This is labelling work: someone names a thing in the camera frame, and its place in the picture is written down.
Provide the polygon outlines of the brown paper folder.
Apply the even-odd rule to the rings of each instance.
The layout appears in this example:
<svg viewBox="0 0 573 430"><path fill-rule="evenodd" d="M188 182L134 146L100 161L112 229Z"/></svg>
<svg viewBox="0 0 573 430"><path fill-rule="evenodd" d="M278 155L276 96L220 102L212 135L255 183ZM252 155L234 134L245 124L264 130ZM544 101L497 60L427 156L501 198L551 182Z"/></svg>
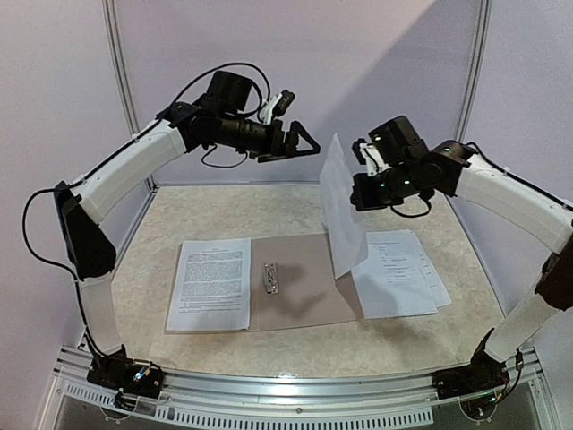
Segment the brown paper folder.
<svg viewBox="0 0 573 430"><path fill-rule="evenodd" d="M251 239L250 326L276 331L363 318L351 274L334 278L325 234ZM262 281L264 263L278 265L279 293Z"/></svg>

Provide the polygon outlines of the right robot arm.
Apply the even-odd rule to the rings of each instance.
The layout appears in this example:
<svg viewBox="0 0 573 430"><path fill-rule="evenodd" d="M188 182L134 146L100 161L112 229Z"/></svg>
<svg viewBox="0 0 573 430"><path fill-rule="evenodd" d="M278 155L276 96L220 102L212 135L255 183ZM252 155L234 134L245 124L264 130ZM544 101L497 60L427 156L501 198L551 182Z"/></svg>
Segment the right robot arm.
<svg viewBox="0 0 573 430"><path fill-rule="evenodd" d="M489 160L474 143L447 140L429 149L406 116L353 142L365 172L353 177L358 211L394 211L410 196L464 199L508 220L550 252L532 293L481 341L463 372L472 391L494 380L517 350L559 311L572 307L572 206Z"/></svg>

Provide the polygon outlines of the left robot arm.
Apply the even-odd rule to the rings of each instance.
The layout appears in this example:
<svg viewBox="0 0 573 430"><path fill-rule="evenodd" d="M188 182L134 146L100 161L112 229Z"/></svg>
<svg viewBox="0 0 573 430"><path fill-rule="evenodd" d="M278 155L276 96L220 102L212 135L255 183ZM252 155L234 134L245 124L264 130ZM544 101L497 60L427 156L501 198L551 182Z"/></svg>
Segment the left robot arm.
<svg viewBox="0 0 573 430"><path fill-rule="evenodd" d="M269 84L233 73L226 63L199 74L210 78L208 88L193 103L180 95L141 131L71 183L37 190L53 197L68 264L30 254L38 261L67 271L75 287L85 327L86 343L98 363L98 373L113 388L126 388L133 370L116 325L111 292L117 252L100 224L139 183L184 154L226 146L259 163L317 155L321 146L294 121L285 130L281 117L295 99L293 92L277 95Z"/></svg>

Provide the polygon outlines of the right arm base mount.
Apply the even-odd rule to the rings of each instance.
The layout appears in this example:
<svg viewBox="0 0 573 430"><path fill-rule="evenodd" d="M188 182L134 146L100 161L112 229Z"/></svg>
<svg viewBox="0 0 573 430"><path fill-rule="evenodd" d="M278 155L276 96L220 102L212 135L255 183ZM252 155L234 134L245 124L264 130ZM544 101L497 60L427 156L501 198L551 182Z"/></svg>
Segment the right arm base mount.
<svg viewBox="0 0 573 430"><path fill-rule="evenodd" d="M451 367L432 373L432 387L440 400L463 397L482 391L512 388L509 372L504 363L488 357L471 361L468 365Z"/></svg>

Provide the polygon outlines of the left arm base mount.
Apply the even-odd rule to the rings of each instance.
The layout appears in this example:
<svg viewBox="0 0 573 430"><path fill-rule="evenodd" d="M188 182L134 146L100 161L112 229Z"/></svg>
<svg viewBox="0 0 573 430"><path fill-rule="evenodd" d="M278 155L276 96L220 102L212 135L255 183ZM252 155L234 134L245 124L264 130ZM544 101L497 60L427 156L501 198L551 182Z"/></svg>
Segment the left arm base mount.
<svg viewBox="0 0 573 430"><path fill-rule="evenodd" d="M87 374L88 383L155 400L164 381L164 371L153 362L120 356L93 358Z"/></svg>

